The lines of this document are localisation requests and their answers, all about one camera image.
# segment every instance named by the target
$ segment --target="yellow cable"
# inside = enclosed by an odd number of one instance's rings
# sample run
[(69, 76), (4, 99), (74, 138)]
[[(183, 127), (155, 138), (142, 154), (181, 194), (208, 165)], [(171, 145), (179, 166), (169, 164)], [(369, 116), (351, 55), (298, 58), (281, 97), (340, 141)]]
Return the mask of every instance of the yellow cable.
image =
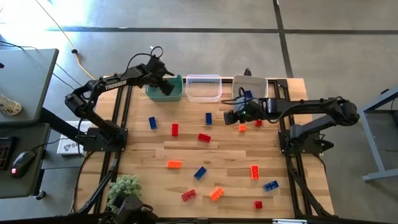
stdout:
[[(47, 13), (47, 15), (54, 21), (54, 23), (58, 26), (58, 28), (62, 31), (62, 33), (64, 34), (64, 36), (68, 39), (70, 46), (72, 47), (72, 49), (75, 49), (75, 46), (73, 46), (73, 43), (70, 41), (69, 37), (67, 36), (67, 34), (62, 30), (62, 28), (58, 25), (58, 22), (55, 21), (55, 19), (44, 9), (44, 7), (38, 2), (38, 0), (35, 0), (37, 2), (37, 4), (39, 4), (39, 6), (44, 10), (45, 13)], [(90, 73), (87, 72), (87, 70), (81, 65), (79, 57), (77, 56), (77, 51), (75, 53), (73, 53), (76, 57), (76, 61), (77, 64), (79, 64), (80, 68), (85, 71), (85, 73), (92, 79), (95, 80), (95, 78), (90, 75)]]
[(86, 73), (90, 78), (92, 78), (92, 79), (95, 80), (95, 78), (94, 78), (92, 75), (90, 75), (90, 74), (85, 70), (85, 68), (81, 65), (81, 63), (80, 63), (80, 61), (79, 61), (79, 58), (77, 57), (77, 53), (75, 53), (75, 57), (76, 57), (77, 64), (79, 64), (80, 68), (83, 69), (83, 71), (85, 71), (85, 73)]

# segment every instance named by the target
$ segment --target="green plant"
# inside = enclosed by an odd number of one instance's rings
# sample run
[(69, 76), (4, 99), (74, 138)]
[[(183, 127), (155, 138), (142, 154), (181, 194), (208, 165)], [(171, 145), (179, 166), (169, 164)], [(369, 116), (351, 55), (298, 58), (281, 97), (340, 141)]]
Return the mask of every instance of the green plant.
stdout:
[(108, 193), (108, 204), (107, 206), (112, 209), (113, 212), (117, 213), (118, 208), (112, 203), (120, 192), (124, 192), (126, 195), (136, 195), (140, 197), (141, 185), (139, 184), (137, 177), (135, 175), (122, 175), (116, 179), (115, 183), (110, 183), (109, 193)]

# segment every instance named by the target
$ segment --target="blue lego brick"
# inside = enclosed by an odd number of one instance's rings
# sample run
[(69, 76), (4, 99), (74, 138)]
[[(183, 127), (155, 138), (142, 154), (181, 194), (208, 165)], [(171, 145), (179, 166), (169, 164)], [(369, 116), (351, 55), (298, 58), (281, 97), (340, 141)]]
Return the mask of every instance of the blue lego brick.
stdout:
[(211, 113), (206, 113), (206, 125), (213, 125), (211, 120)]
[(251, 94), (251, 91), (250, 91), (250, 90), (245, 91), (245, 92), (244, 92), (244, 96), (245, 96), (246, 98), (253, 98), (253, 94)]
[(206, 172), (206, 169), (204, 167), (201, 167), (198, 172), (194, 175), (194, 177), (199, 180)]
[(279, 187), (279, 185), (278, 185), (278, 182), (276, 182), (276, 180), (264, 185), (264, 189), (266, 191), (274, 190), (277, 187)]
[(156, 129), (155, 117), (149, 118), (149, 124), (150, 124), (150, 128), (151, 128), (152, 130), (153, 130), (153, 129)]

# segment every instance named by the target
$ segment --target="desk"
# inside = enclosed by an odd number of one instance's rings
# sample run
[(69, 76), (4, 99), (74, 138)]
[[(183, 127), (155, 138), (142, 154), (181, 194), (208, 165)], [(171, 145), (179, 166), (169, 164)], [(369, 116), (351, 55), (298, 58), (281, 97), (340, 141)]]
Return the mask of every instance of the desk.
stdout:
[[(43, 108), (57, 57), (57, 49), (2, 50), (0, 53), (0, 62), (4, 64), (4, 68), (0, 69), (0, 93), (23, 107), (16, 116), (0, 113), (1, 128), (15, 129), (9, 134), (19, 137), (9, 167), (22, 151), (44, 144), (49, 128), (76, 141), (77, 128)], [(0, 198), (26, 197), (39, 193), (44, 174), (41, 168), (43, 147), (36, 151), (35, 161), (23, 178), (12, 179), (10, 170), (0, 171)]]
[[(12, 153), (9, 167), (12, 166), (15, 158), (20, 153), (28, 151), (34, 146), (46, 143), (49, 132), (50, 126), (45, 123), (31, 124), (19, 128), (0, 128), (1, 137), (14, 136), (19, 138), (16, 148)], [(0, 198), (27, 197), (32, 194), (38, 194), (41, 179), (43, 178), (40, 166), (42, 165), (44, 148), (45, 146), (41, 146), (34, 149), (36, 156), (30, 163), (29, 170), (22, 178), (12, 178), (10, 169), (0, 171)]]
[[(288, 84), (291, 100), (307, 99), (303, 79), (288, 79)], [(269, 89), (269, 96), (274, 96), (273, 89)], [(229, 98), (231, 84), (223, 84), (221, 99)], [(102, 94), (96, 112), (111, 119), (115, 99), (116, 90)], [(254, 122), (246, 123), (248, 130), (240, 133), (239, 124), (224, 124), (223, 112), (230, 108), (221, 103), (191, 103), (186, 96), (179, 102), (155, 103), (148, 99), (144, 89), (133, 88), (126, 126), (129, 137), (119, 175), (138, 176), (143, 188), (141, 200), (152, 205), (158, 216), (294, 217), (285, 157), (279, 149), (279, 125), (263, 122), (263, 127), (258, 128)], [(213, 114), (212, 126), (205, 125), (206, 112)], [(156, 130), (150, 129), (148, 117), (151, 116), (156, 118)], [(295, 116), (298, 124), (311, 120), (311, 115)], [(172, 123), (178, 123), (177, 138), (171, 136)], [(198, 142), (198, 133), (210, 135), (210, 143)], [(94, 153), (83, 168), (76, 200), (78, 208), (98, 185), (103, 156), (103, 153)], [(181, 160), (182, 168), (169, 170), (168, 160)], [(321, 162), (313, 155), (303, 154), (303, 163), (308, 188), (326, 211), (333, 213)], [(259, 180), (251, 180), (251, 165), (259, 166)], [(197, 181), (193, 175), (201, 166), (207, 173)], [(265, 192), (263, 185), (273, 180), (278, 181), (279, 188)], [(222, 187), (224, 195), (212, 202), (210, 194), (216, 187)], [(191, 189), (195, 189), (196, 198), (183, 202), (181, 194)], [(106, 192), (102, 208), (106, 204)], [(301, 190), (297, 193), (304, 211)], [(256, 200), (263, 202), (262, 210), (254, 209)]]

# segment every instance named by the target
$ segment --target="lego brick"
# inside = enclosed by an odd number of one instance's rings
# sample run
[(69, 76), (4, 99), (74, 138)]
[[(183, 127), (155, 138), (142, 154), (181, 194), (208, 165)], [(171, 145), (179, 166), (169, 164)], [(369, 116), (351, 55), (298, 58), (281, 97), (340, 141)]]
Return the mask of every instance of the lego brick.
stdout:
[(182, 196), (182, 200), (184, 202), (186, 202), (187, 200), (190, 200), (191, 198), (196, 197), (197, 194), (196, 194), (195, 190), (190, 190), (190, 191), (188, 191), (187, 193), (185, 193), (185, 194), (183, 194), (181, 196)]
[(150, 117), (149, 118), (149, 125), (150, 125), (150, 128), (153, 130), (153, 129), (156, 129), (156, 121), (155, 121), (155, 117)]
[(207, 142), (207, 143), (209, 143), (210, 142), (210, 136), (208, 136), (208, 135), (206, 135), (206, 134), (199, 134), (198, 135), (198, 140), (199, 141), (204, 141), (204, 142)]
[(213, 125), (211, 120), (211, 113), (206, 113), (206, 125)]
[(251, 166), (250, 171), (252, 180), (258, 180), (260, 176), (259, 166)]
[(257, 120), (256, 121), (256, 126), (257, 127), (261, 127), (262, 126), (262, 121), (261, 120)]
[(246, 91), (244, 92), (244, 97), (246, 97), (246, 98), (253, 98), (253, 94), (251, 94), (251, 91), (250, 91), (250, 90), (246, 90)]
[(245, 132), (246, 131), (246, 125), (245, 124), (240, 124), (239, 125), (239, 132)]
[(199, 179), (201, 179), (201, 177), (203, 176), (203, 175), (205, 175), (205, 172), (206, 172), (207, 170), (204, 168), (204, 167), (201, 167), (198, 171), (197, 171), (197, 173), (194, 175), (194, 177), (197, 179), (197, 180), (199, 180)]
[(178, 124), (172, 124), (172, 136), (178, 136)]
[(266, 191), (274, 190), (275, 188), (278, 188), (278, 187), (279, 187), (279, 185), (278, 185), (278, 182), (276, 182), (276, 180), (264, 185), (264, 189)]
[(262, 209), (262, 202), (260, 202), (260, 201), (254, 202), (254, 208), (255, 209)]
[(217, 201), (224, 194), (224, 190), (218, 187), (213, 193), (211, 193), (210, 198), (212, 201)]
[(181, 168), (181, 161), (167, 161), (167, 168), (179, 169)]

